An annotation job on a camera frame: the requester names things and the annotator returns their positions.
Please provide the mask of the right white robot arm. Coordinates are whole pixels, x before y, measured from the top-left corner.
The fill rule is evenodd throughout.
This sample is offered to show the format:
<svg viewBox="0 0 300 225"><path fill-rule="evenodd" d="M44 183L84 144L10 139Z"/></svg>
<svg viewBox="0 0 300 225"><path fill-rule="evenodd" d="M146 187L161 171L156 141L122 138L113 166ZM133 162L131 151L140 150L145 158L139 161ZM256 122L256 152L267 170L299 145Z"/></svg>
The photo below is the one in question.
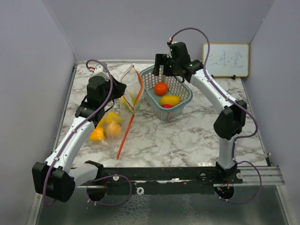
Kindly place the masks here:
<svg viewBox="0 0 300 225"><path fill-rule="evenodd" d="M216 109L218 117L213 127L219 137L219 156L215 177L218 182L226 183L237 171L233 144L245 126L247 103L225 92L199 60L191 60L185 43L173 43L169 48L168 54L156 54L152 73L155 76L180 76L195 86Z"/></svg>

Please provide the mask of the yellow apple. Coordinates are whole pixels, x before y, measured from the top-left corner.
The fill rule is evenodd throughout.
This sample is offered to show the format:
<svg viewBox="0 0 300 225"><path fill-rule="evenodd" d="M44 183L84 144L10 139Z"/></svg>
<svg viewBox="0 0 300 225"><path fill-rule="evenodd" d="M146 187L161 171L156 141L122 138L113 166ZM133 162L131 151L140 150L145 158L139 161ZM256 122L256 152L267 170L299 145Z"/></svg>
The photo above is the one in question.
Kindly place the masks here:
<svg viewBox="0 0 300 225"><path fill-rule="evenodd" d="M123 105L124 107L128 107L127 99L124 96L120 98L120 104Z"/></svg>

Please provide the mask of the small whiteboard with writing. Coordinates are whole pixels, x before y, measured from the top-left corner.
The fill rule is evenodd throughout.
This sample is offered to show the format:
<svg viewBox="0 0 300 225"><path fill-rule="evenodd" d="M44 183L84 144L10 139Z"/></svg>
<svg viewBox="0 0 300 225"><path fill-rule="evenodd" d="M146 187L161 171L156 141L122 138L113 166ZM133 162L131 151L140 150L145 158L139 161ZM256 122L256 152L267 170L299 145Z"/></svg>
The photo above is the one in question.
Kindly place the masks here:
<svg viewBox="0 0 300 225"><path fill-rule="evenodd" d="M206 70L215 77L247 77L249 74L249 45L246 43L205 43L202 59Z"/></svg>

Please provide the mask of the clear zip bag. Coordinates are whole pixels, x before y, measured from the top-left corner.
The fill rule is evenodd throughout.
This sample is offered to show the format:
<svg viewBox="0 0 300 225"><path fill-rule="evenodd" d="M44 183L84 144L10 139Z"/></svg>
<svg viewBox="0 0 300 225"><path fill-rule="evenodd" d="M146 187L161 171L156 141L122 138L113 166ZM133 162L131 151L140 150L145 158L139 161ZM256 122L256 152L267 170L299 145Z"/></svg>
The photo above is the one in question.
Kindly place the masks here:
<svg viewBox="0 0 300 225"><path fill-rule="evenodd" d="M142 101L144 86L142 77L135 68L134 63L132 63L122 75L120 82L127 86L124 92L124 97L127 99L128 106L132 107L131 113L137 113L134 112L131 98L134 97L136 98L136 101Z"/></svg>
<svg viewBox="0 0 300 225"><path fill-rule="evenodd" d="M125 113L122 117L116 112L107 112L91 132L89 140L117 150L116 159L119 160L134 118L134 113Z"/></svg>

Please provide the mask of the blue plastic basket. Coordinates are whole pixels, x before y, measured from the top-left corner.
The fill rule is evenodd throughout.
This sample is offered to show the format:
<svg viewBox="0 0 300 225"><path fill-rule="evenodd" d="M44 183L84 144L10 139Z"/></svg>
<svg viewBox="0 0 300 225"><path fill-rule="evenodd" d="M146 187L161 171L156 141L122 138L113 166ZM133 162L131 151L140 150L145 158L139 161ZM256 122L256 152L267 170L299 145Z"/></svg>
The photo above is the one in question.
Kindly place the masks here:
<svg viewBox="0 0 300 225"><path fill-rule="evenodd" d="M168 76L162 80L162 70L159 75L152 74L153 66L144 69L140 75L144 86L144 97L154 113L161 121L169 121L180 115L184 107L191 102L193 94L184 83L180 83L175 77ZM156 94L156 87L164 83L167 86L165 94Z"/></svg>

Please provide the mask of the yellow mango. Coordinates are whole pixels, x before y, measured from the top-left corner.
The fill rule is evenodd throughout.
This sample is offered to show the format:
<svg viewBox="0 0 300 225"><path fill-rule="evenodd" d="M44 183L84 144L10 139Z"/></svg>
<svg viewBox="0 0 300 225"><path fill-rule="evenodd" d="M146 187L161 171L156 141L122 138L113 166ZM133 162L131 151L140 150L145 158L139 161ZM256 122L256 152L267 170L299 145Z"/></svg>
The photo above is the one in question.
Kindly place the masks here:
<svg viewBox="0 0 300 225"><path fill-rule="evenodd" d="M172 105L173 107L178 105L181 102L181 98L179 96L175 95L164 95L161 97L159 104L160 105L165 105L169 104Z"/></svg>

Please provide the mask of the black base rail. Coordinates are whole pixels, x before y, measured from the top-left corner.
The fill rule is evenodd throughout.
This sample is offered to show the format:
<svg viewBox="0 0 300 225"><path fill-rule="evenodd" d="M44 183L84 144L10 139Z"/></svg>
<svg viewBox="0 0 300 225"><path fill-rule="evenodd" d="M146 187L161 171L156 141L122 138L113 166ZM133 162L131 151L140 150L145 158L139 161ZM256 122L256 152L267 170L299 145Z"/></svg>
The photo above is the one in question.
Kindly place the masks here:
<svg viewBox="0 0 300 225"><path fill-rule="evenodd" d="M239 169L231 174L222 173L216 167L113 167L101 168L97 179L106 176L118 176L118 180L106 178L104 181L87 181L92 186L104 189L108 195L125 195L129 192L129 183L121 176L127 177L132 185L132 194L174 195L174 194L214 194L214 185L241 184L243 182Z"/></svg>

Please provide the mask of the red apple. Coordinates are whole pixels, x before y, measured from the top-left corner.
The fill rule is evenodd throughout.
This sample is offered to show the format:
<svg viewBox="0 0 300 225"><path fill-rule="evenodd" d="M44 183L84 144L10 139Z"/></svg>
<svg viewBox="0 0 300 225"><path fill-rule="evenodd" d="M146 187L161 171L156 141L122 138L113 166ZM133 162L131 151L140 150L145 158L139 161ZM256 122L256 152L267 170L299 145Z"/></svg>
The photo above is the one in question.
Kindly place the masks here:
<svg viewBox="0 0 300 225"><path fill-rule="evenodd" d="M165 109L171 109L171 108L173 108L173 106L169 105L169 104L162 105L162 107L165 108Z"/></svg>

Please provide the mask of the orange tangerine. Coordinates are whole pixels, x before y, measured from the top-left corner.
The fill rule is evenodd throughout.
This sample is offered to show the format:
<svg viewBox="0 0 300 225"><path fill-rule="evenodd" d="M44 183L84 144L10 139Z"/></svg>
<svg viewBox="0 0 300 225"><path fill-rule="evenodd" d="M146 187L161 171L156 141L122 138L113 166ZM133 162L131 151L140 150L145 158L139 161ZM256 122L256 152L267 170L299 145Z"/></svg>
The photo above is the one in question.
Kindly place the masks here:
<svg viewBox="0 0 300 225"><path fill-rule="evenodd" d="M106 127L106 135L110 139L117 139L122 134L122 127L118 123L111 123Z"/></svg>

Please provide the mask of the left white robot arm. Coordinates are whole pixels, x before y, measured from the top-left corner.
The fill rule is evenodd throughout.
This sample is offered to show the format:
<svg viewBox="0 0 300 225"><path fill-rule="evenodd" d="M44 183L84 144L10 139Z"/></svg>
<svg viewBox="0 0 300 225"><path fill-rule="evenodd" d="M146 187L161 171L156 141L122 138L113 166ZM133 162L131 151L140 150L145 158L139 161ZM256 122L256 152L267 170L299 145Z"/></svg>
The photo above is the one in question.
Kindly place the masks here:
<svg viewBox="0 0 300 225"><path fill-rule="evenodd" d="M87 181L93 185L103 181L104 174L95 163L88 163L88 167L78 173L70 170L78 151L103 118L105 106L122 97L126 87L113 76L109 80L98 75L89 79L87 94L78 106L67 134L44 162L36 162L32 168L36 193L65 203L77 186Z"/></svg>

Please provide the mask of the orange bell pepper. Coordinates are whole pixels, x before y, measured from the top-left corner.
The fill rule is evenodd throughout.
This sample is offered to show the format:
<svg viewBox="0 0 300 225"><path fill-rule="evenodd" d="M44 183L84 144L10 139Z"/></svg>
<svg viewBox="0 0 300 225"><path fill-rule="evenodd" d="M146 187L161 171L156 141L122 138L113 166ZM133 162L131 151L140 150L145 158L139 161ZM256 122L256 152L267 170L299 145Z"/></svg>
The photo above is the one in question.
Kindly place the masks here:
<svg viewBox="0 0 300 225"><path fill-rule="evenodd" d="M105 140L105 134L104 134L104 129L102 127L100 128L95 128L90 136L89 139L92 142L100 142L100 141L104 141Z"/></svg>

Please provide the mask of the yellow pear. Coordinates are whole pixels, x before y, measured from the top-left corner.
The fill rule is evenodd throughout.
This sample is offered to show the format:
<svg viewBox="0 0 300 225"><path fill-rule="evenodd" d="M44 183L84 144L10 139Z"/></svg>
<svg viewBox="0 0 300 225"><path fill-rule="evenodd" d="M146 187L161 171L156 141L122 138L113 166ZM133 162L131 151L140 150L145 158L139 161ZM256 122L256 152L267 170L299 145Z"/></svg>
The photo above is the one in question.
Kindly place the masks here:
<svg viewBox="0 0 300 225"><path fill-rule="evenodd" d="M109 112L105 117L105 123L111 124L111 123L121 123L122 118L115 112Z"/></svg>

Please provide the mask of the green apple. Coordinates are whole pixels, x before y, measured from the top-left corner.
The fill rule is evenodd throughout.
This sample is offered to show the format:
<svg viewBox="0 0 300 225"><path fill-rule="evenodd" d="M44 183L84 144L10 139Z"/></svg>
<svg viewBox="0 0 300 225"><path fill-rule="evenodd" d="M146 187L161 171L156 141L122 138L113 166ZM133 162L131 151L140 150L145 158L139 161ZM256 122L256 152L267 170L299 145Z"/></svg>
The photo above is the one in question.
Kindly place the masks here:
<svg viewBox="0 0 300 225"><path fill-rule="evenodd" d="M139 109L140 109L140 105L141 105L141 101L138 100L136 101L136 98L135 97L132 97L132 106L134 108L134 112L137 112ZM128 106L127 103L125 102L125 109L128 111L128 112L131 112L132 110L132 107L131 106Z"/></svg>

